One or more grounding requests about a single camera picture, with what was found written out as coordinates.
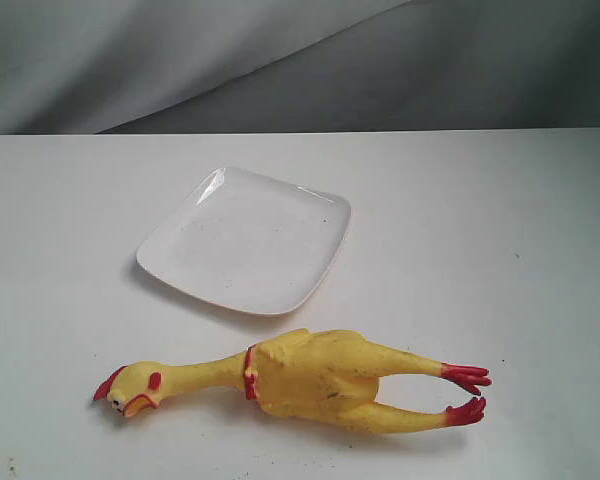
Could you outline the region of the yellow rubber chicken toy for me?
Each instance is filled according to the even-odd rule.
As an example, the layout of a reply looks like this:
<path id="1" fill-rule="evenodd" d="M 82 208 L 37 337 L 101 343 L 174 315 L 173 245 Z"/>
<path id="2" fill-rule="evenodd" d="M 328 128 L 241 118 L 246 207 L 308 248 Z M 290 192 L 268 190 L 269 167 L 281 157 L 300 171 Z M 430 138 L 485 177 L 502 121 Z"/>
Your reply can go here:
<path id="1" fill-rule="evenodd" d="M 454 383 L 471 398 L 441 413 L 377 402 L 381 378 L 426 375 Z M 168 398 L 212 387 L 232 387 L 279 418 L 300 418 L 373 434 L 412 433 L 481 421 L 491 383 L 485 368 L 428 359 L 373 343 L 350 330 L 297 329 L 236 355 L 200 364 L 141 361 L 122 366 L 94 393 L 123 417 L 157 408 Z"/>

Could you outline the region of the white square plate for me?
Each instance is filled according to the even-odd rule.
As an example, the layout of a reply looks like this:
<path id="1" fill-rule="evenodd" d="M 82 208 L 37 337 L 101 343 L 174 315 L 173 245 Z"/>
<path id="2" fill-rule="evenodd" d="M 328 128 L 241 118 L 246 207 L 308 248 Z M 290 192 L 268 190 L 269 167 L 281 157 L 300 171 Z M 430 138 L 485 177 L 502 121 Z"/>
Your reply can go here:
<path id="1" fill-rule="evenodd" d="M 339 195 L 223 167 L 152 232 L 136 262 L 203 302 L 285 315 L 318 288 L 350 218 L 350 203 Z"/>

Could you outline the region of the grey backdrop cloth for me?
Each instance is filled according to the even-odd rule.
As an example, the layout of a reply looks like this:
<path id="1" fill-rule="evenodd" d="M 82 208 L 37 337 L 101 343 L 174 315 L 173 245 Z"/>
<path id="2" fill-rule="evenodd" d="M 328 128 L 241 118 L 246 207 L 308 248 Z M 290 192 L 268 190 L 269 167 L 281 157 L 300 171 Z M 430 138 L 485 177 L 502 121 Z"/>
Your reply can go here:
<path id="1" fill-rule="evenodd" d="M 600 1 L 0 1 L 0 134 L 600 126 Z"/>

